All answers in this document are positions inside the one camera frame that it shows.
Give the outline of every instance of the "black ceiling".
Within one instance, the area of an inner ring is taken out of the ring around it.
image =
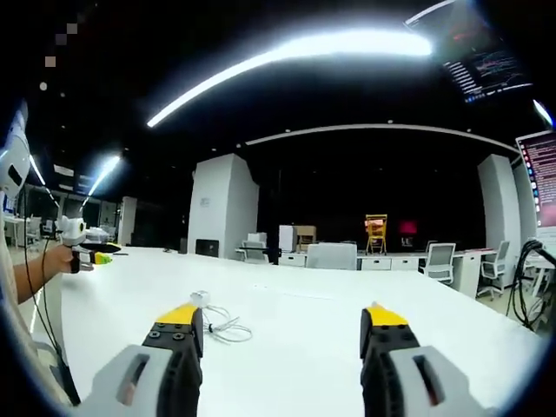
[[[282,39],[354,25],[405,30],[404,19],[435,3],[96,1],[72,4],[62,14],[62,6],[53,11],[46,2],[45,19],[56,24],[42,26],[51,39],[36,60],[29,60],[36,67],[26,90],[31,150],[53,189],[58,181],[54,163],[94,176],[105,155],[121,153],[114,181],[99,189],[99,195],[110,198],[152,198],[153,184],[190,181],[197,161],[229,152],[244,156],[258,170],[273,156],[286,161],[300,147],[315,166],[336,163],[330,156],[348,160],[377,149],[386,155],[384,164],[395,165],[400,154],[446,169],[476,166],[495,150],[492,146],[406,131],[336,132],[281,139],[272,146],[244,145],[286,129],[388,120],[470,129],[510,145],[516,136],[543,129],[533,112],[533,89],[466,105],[441,66],[429,58],[343,56],[272,64],[197,97],[154,129],[146,125],[185,90]],[[56,45],[55,34],[77,22],[77,34]],[[44,68],[44,55],[56,56],[55,68]],[[38,88],[41,81],[48,84],[46,91]],[[444,159],[429,158],[439,149]]]

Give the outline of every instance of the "yellow chair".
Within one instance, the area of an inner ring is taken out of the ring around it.
[[[367,229],[367,253],[371,248],[371,253],[378,249],[379,254],[385,254],[386,251],[386,223],[388,215],[365,215],[365,228]]]

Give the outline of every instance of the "monitor screen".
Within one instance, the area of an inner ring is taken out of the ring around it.
[[[529,174],[537,227],[556,226],[556,132],[517,138]]]
[[[434,46],[434,56],[458,86],[466,103],[531,86],[501,38],[468,2],[446,0],[405,22]]]
[[[400,221],[400,235],[417,235],[417,222],[415,220]]]

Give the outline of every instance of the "cable bundle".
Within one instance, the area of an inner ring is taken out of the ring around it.
[[[550,299],[548,300],[543,300],[542,298],[537,300],[532,307],[530,308],[529,312],[527,312],[527,306],[525,303],[525,298],[523,295],[523,271],[524,271],[524,267],[525,267],[525,261],[527,256],[531,253],[531,251],[535,250],[540,250],[542,249],[542,243],[539,241],[535,241],[535,240],[530,240],[528,242],[525,243],[525,245],[523,245],[523,248],[521,249],[521,254],[520,254],[520,259],[518,260],[518,264],[515,267],[515,273],[513,275],[513,282],[512,282],[512,290],[510,292],[510,299],[508,300],[507,303],[507,309],[506,309],[506,316],[510,311],[510,304],[513,307],[513,312],[515,313],[516,318],[520,321],[520,323],[525,326],[526,328],[528,328],[529,330],[533,330],[533,325],[537,322],[537,320],[542,316],[542,314],[545,312],[546,306],[550,304],[550,301],[552,300],[552,295],[550,296]],[[515,293],[518,293],[519,296],[519,307],[520,307],[520,313],[518,312],[518,309],[516,308],[516,300],[515,300]],[[530,313],[533,311],[534,308],[539,306],[539,303],[542,302],[542,307],[540,309],[540,312],[533,318],[531,319]]]
[[[232,318],[229,311],[224,307],[211,306],[209,304],[210,295],[207,291],[195,291],[191,294],[191,301],[202,310],[202,327],[203,332],[208,334],[213,339],[224,343],[239,343],[242,341],[248,341],[253,337],[253,333],[250,328],[246,328],[241,324],[237,324],[240,317],[237,316]],[[214,324],[209,319],[208,312],[213,312],[215,314],[223,317],[223,322],[219,324]],[[230,337],[230,333],[241,332],[244,333],[243,337]]]

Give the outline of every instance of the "white wall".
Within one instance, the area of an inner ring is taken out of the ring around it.
[[[533,192],[527,168],[523,162],[513,169],[513,179],[515,180],[520,206],[521,246],[523,246],[527,239],[537,235],[537,216]]]
[[[120,208],[120,224],[118,227],[118,244],[122,246],[131,243],[131,234],[136,227],[137,199],[123,197]]]
[[[110,226],[115,226],[116,210],[117,204],[115,202],[101,202],[101,217],[98,224],[108,224]]]
[[[259,211],[259,186],[253,182],[249,167],[240,157],[232,163],[232,176],[228,192],[228,210],[226,212],[226,241],[224,257],[241,259],[235,252],[248,233],[257,230]]]
[[[197,239],[216,240],[218,255],[234,259],[235,248],[256,231],[258,186],[237,155],[199,162],[189,210],[188,252]]]
[[[500,242],[510,241],[506,256],[504,285],[510,285],[516,256],[521,249],[520,206],[510,160],[490,155],[479,167],[480,186],[485,209],[486,244],[498,249]]]

